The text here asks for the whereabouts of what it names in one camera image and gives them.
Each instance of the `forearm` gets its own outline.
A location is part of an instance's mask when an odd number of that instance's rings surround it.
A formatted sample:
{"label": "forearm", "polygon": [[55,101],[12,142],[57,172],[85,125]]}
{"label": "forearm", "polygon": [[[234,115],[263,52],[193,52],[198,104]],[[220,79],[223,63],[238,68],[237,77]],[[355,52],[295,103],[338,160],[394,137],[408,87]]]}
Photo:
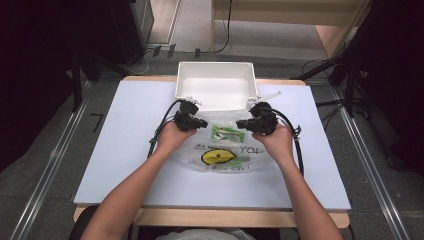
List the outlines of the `forearm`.
{"label": "forearm", "polygon": [[301,239],[343,239],[330,215],[315,197],[294,161],[279,162]]}
{"label": "forearm", "polygon": [[154,179],[170,153],[153,153],[100,204],[83,239],[120,239],[134,221]]}

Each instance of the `wooden table edge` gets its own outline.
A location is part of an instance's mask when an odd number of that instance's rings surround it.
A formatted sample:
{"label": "wooden table edge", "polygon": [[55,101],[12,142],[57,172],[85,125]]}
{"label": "wooden table edge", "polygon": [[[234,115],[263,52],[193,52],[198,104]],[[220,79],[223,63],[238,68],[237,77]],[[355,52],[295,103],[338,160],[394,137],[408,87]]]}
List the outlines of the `wooden table edge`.
{"label": "wooden table edge", "polygon": [[[78,205],[74,221],[87,205]],[[349,226],[346,211],[329,211],[338,228]],[[233,210],[233,209],[188,209],[188,208],[141,208],[135,225],[176,227],[296,227],[293,212],[279,210]]]}
{"label": "wooden table edge", "polygon": [[[175,82],[177,76],[127,76],[123,79],[124,81],[162,81],[162,82]],[[280,85],[299,85],[306,86],[302,80],[292,79],[265,79],[256,78],[258,84],[280,84]]]}

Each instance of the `plastic bag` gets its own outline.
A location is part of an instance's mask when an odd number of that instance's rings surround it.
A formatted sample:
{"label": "plastic bag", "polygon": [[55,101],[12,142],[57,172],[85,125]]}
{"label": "plastic bag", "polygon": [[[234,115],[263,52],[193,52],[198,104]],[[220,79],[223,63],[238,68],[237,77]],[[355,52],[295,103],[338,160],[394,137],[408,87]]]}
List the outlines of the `plastic bag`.
{"label": "plastic bag", "polygon": [[195,116],[208,122],[207,128],[187,139],[175,152],[176,159],[192,169],[217,173],[263,171],[274,160],[262,143],[236,121],[251,118],[247,110],[198,112]]}

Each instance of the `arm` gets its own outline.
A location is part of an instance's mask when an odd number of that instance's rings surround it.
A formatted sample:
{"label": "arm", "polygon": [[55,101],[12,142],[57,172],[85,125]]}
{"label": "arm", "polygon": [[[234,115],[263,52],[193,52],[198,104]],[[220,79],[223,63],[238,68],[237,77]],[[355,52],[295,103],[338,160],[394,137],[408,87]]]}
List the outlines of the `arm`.
{"label": "arm", "polygon": [[181,132],[174,122],[162,130],[158,147],[139,168],[115,187],[90,220],[82,239],[121,239],[134,221],[166,159],[196,130]]}
{"label": "arm", "polygon": [[290,129],[278,124],[271,135],[253,133],[253,137],[264,144],[283,173],[301,239],[343,239],[293,160]]}

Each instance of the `hand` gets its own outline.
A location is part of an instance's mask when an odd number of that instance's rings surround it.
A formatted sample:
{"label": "hand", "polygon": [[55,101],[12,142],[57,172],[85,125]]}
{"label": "hand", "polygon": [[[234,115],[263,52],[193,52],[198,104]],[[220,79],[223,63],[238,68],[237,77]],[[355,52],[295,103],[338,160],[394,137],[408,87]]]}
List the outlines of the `hand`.
{"label": "hand", "polygon": [[261,142],[275,161],[293,161],[293,137],[290,128],[277,124],[271,135],[253,133],[252,137]]}
{"label": "hand", "polygon": [[175,122],[168,122],[163,127],[159,135],[157,149],[163,149],[172,153],[177,150],[187,138],[191,137],[196,132],[196,129],[191,129],[187,132],[182,132],[180,129],[178,129]]}

